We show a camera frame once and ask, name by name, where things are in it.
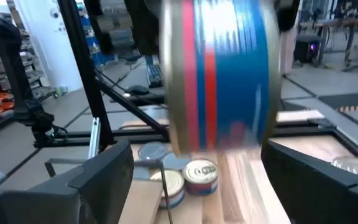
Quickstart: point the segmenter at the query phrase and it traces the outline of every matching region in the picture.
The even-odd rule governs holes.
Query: wooden board
[[[160,204],[161,194],[161,182],[133,180],[119,224],[153,223]]]
[[[277,118],[278,122],[301,121],[323,118],[323,115],[318,111],[297,111],[279,113]],[[124,123],[124,125],[128,124],[142,124],[142,122]],[[330,161],[337,156],[351,155],[331,136],[271,140],[325,161]],[[137,157],[137,150],[140,147],[140,145],[132,145],[134,157]],[[260,160],[260,149],[227,154],[195,154],[193,157],[206,158],[217,163],[219,167],[218,190],[205,197],[186,194],[184,201],[172,210],[175,224],[290,224],[287,214],[267,178]],[[154,223],[169,223],[166,210],[157,212]]]

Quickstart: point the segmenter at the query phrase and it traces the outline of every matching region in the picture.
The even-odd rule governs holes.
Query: table
[[[326,39],[328,34],[328,29],[330,27],[340,27],[340,26],[349,26],[349,38],[347,40],[346,51],[345,51],[345,62],[349,60],[350,49],[352,47],[353,38],[354,38],[354,27],[358,25],[358,18],[348,18],[348,19],[326,19],[326,20],[318,20],[317,22],[309,21],[309,22],[301,22],[299,23],[300,27],[319,28],[319,36],[321,36],[321,43],[318,54],[317,65],[321,65],[323,61],[323,55],[326,48]]]
[[[301,121],[322,117],[318,111],[280,112],[277,120]],[[271,140],[328,162],[337,156],[351,156],[331,136]],[[139,147],[132,145],[135,159]],[[205,197],[186,195],[184,201],[172,209],[174,224],[290,223],[267,178],[259,148],[228,154],[194,154],[193,158],[207,158],[219,166],[219,187],[215,193]],[[157,212],[154,223],[169,223],[166,210]]]

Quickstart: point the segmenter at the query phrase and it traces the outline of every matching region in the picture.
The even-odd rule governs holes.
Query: floor
[[[336,43],[345,41],[343,36],[336,34]],[[358,143],[358,105],[351,110],[352,105],[332,104],[338,102],[338,95],[352,96],[353,101],[358,101],[358,68],[350,72],[342,72],[344,52],[325,54],[323,62],[326,68],[314,68],[308,65],[296,66],[290,74],[282,80],[283,106],[295,105],[300,108],[317,109],[332,123],[341,128],[348,136]],[[145,63],[139,60],[138,64],[131,68],[124,64],[108,65],[104,68],[115,82],[125,77],[120,86],[127,87],[133,84],[147,85],[145,77]],[[117,104],[110,103],[108,96],[103,96],[103,101],[108,112],[112,129],[120,127],[123,122],[137,119],[133,114]],[[55,115],[55,124],[67,128],[68,131],[90,131],[92,115],[88,107],[88,101],[83,90],[78,90],[61,96],[57,99],[49,99],[44,103],[46,112]],[[341,106],[349,106],[342,111]],[[155,119],[166,118],[166,111],[156,106],[141,107],[147,114]],[[34,138],[30,128],[13,122],[0,130],[0,171],[7,174],[27,156],[33,154],[32,145]],[[84,159],[87,157],[88,147],[58,147],[44,148],[30,161],[8,178],[0,189],[28,189],[48,179],[44,162],[49,158]],[[71,169],[69,165],[55,166],[57,173]]]

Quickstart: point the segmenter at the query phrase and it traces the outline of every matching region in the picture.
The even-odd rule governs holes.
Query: keyboard
[[[147,65],[146,77],[149,83],[149,88],[162,87],[161,68],[160,65]]]

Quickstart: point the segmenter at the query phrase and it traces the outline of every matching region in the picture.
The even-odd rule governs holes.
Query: red stripe
[[[206,49],[205,56],[205,112],[206,145],[209,150],[216,147],[216,62],[212,47]]]
[[[196,77],[196,49],[193,18],[193,1],[183,1],[183,66],[185,69],[185,107],[189,133],[189,142],[192,151],[200,146],[198,134],[197,110],[197,77]]]

